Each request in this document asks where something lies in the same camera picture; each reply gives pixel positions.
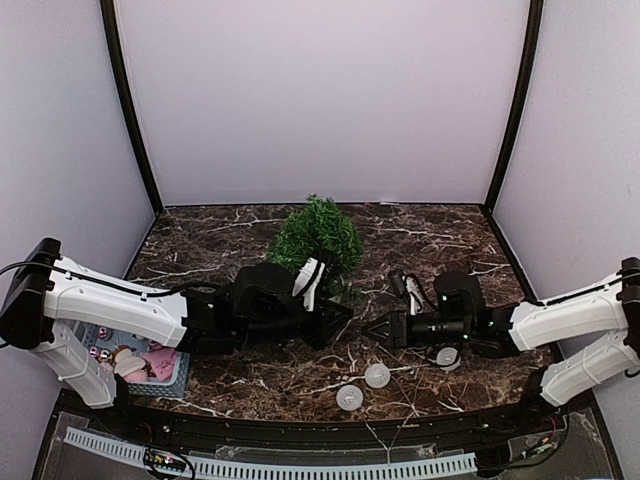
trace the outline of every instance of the robotic arm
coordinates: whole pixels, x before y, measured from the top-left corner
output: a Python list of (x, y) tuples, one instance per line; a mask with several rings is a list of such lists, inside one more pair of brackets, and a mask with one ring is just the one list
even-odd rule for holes
[(401, 271), (390, 273), (394, 292), (409, 311), (388, 312), (363, 327), (387, 348), (467, 344), (479, 355), (502, 358), (540, 345), (591, 332), (604, 335), (582, 351), (534, 372), (521, 404), (552, 411), (604, 380), (640, 366), (640, 260), (586, 289), (542, 302), (525, 301), (487, 308), (477, 277), (445, 272), (434, 281), (437, 306), (419, 282)]
[(41, 357), (92, 408), (113, 405), (117, 375), (82, 344), (80, 322), (121, 330), (178, 351), (230, 354), (248, 342), (300, 336), (314, 348), (340, 329), (352, 310), (316, 298), (326, 264), (310, 258), (294, 278), (262, 263), (240, 269), (234, 282), (213, 293), (194, 286), (137, 285), (93, 272), (59, 254), (44, 239), (15, 273), (0, 312), (0, 337)]

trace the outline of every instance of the marble table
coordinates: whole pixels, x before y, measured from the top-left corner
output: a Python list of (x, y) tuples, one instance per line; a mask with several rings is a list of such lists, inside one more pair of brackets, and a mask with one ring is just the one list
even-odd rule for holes
[[(129, 279), (170, 287), (190, 280), (228, 282), (240, 267), (265, 259), (292, 205), (175, 207), (165, 210), (141, 249)], [(517, 402), (527, 376), (553, 362), (549, 348), (502, 360), (469, 352), (447, 373), (425, 366), (423, 352), (389, 352), (360, 334), (363, 324), (404, 303), (389, 290), (387, 273), (415, 273), (425, 289), (447, 269), (478, 275), (489, 306), (523, 294), (484, 216), (467, 205), (343, 205), (365, 245), (360, 269), (344, 278), (357, 292), (355, 316), (322, 351), (301, 340), (259, 345), (231, 356), (191, 358), (184, 399), (140, 397), (153, 408), (270, 421), (362, 421), (467, 412)], [(392, 380), (379, 390), (361, 378), (384, 362)], [(364, 392), (362, 407), (341, 410), (339, 386)]]

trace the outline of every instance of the black frame post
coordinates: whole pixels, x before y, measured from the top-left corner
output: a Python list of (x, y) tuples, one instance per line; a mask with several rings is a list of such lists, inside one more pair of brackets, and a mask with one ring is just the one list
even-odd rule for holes
[(102, 21), (104, 22), (104, 33), (107, 39), (107, 48), (109, 50), (109, 58), (111, 59), (111, 68), (113, 69), (113, 78), (118, 89), (120, 97), (120, 107), (124, 115), (124, 121), (127, 124), (131, 146), (133, 153), (140, 169), (140, 175), (147, 191), (147, 196), (156, 215), (160, 214), (164, 209), (160, 192), (156, 185), (149, 157), (142, 141), (142, 133), (138, 124), (138, 117), (133, 106), (133, 97), (129, 88), (129, 80), (122, 55), (122, 45), (120, 44), (120, 35), (118, 33), (118, 22), (116, 18), (116, 10), (113, 0), (100, 0), (100, 8), (102, 9)]
[(516, 143), (524, 104), (527, 99), (527, 91), (529, 90), (529, 82), (531, 80), (531, 72), (533, 71), (533, 61), (536, 56), (536, 47), (538, 45), (538, 34), (540, 33), (540, 24), (542, 23), (542, 7), (544, 0), (531, 0), (529, 5), (529, 18), (527, 20), (527, 31), (524, 37), (524, 46), (522, 48), (522, 58), (520, 60), (520, 69), (518, 71), (518, 80), (516, 81), (516, 89), (513, 94), (513, 102), (511, 103), (511, 111), (507, 120), (507, 128), (502, 139), (500, 154), (496, 168), (493, 172), (491, 185), (487, 198), (484, 201), (485, 208), (491, 213), (496, 206), (504, 177), (509, 168), (509, 161), (513, 154), (513, 147)]

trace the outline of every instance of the artificial plant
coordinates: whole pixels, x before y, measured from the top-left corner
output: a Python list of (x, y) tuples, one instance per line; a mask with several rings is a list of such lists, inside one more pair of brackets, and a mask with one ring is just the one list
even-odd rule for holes
[(267, 250), (270, 261), (297, 272), (317, 252), (331, 256), (332, 275), (355, 270), (364, 247), (353, 222), (331, 198), (307, 197), (305, 208), (289, 215)]

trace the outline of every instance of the white wall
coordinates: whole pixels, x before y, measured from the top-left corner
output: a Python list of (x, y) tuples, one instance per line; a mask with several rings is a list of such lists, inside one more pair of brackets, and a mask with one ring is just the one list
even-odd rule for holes
[(117, 4), (166, 204), (484, 201), (527, 0)]
[[(537, 294), (640, 256), (640, 4), (546, 2), (531, 88), (496, 216)], [(565, 342), (570, 354), (585, 339)], [(596, 390), (627, 478), (640, 477), (640, 382)]]
[[(0, 266), (53, 236), (78, 261), (123, 274), (153, 214), (99, 2), (2, 2), (0, 32)], [(33, 355), (0, 351), (0, 478), (31, 478), (58, 388)]]

